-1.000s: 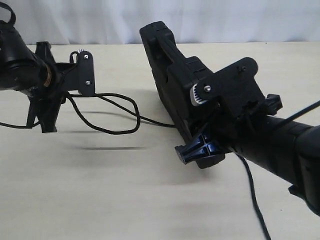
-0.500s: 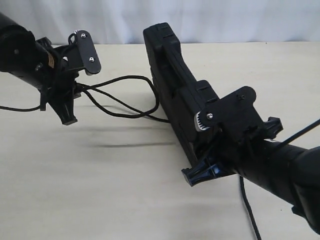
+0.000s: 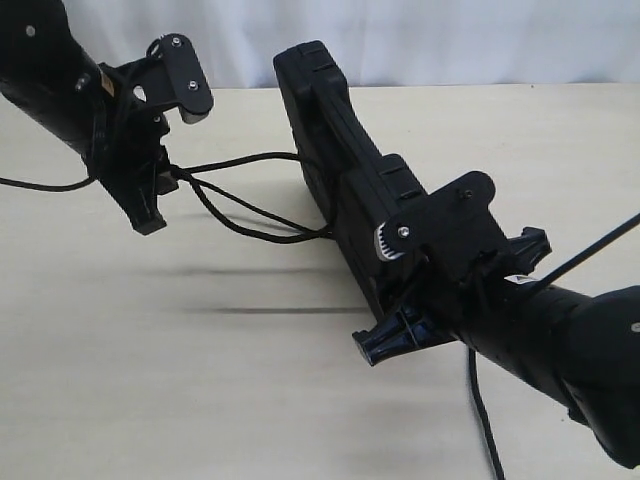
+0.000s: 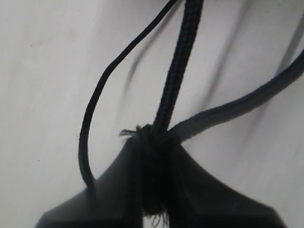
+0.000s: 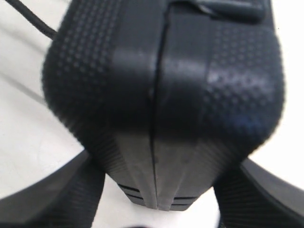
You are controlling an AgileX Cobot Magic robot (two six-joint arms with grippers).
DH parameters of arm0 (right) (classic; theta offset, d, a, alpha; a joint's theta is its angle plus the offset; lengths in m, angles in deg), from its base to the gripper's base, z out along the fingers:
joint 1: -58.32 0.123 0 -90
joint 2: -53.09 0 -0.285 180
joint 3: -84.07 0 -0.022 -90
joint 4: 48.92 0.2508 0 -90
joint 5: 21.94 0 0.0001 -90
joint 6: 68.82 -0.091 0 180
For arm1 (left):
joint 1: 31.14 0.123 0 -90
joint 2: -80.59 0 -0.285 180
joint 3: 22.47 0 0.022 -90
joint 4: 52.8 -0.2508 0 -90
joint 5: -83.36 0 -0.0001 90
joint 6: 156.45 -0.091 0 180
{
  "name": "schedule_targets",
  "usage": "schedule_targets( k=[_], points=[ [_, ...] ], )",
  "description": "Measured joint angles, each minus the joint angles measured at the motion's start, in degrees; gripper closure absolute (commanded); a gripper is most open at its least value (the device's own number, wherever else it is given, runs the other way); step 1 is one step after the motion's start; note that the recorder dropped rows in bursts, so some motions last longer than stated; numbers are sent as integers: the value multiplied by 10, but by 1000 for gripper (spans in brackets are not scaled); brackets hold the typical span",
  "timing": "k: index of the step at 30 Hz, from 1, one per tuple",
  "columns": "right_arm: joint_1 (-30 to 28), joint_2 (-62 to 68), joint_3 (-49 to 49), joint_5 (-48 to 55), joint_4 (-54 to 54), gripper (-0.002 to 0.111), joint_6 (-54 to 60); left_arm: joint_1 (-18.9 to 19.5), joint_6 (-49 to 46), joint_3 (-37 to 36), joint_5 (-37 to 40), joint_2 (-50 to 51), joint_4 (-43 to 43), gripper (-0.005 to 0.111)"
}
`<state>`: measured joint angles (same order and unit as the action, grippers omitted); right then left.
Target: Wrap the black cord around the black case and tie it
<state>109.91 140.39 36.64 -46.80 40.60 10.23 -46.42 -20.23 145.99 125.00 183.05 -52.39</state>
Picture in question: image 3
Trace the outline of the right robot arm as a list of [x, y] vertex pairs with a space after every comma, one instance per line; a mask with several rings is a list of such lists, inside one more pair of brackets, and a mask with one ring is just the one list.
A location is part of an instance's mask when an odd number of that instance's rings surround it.
[[353, 335], [370, 365], [458, 340], [563, 405], [607, 455], [639, 464], [639, 288], [595, 297], [519, 270], [461, 285], [421, 262], [389, 315]]

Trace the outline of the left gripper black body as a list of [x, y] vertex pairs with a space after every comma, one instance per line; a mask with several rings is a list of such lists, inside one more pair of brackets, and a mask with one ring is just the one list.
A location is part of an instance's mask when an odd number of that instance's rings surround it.
[[78, 151], [86, 177], [80, 189], [99, 183], [116, 200], [155, 200], [173, 188], [161, 175], [168, 154], [161, 138], [169, 132], [166, 117], [134, 89], [159, 68], [157, 62], [129, 62], [119, 67], [82, 62], [74, 72], [74, 100], [81, 118]]

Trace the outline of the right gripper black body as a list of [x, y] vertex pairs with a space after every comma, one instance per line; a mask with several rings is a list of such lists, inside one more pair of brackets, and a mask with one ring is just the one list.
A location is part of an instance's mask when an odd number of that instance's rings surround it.
[[450, 282], [421, 254], [402, 283], [394, 288], [389, 315], [407, 298], [428, 303], [450, 334], [472, 350], [524, 350], [525, 328], [536, 312], [524, 313], [508, 303], [536, 281], [528, 275], [504, 277], [507, 257], [480, 256], [460, 281]]

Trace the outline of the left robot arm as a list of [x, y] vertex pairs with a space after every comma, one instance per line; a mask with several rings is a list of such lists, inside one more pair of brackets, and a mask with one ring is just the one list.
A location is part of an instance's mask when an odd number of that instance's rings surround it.
[[166, 117], [133, 93], [155, 62], [96, 63], [60, 1], [1, 4], [2, 96], [76, 152], [86, 181], [98, 182], [142, 235], [165, 227], [157, 198], [177, 187], [160, 142]]

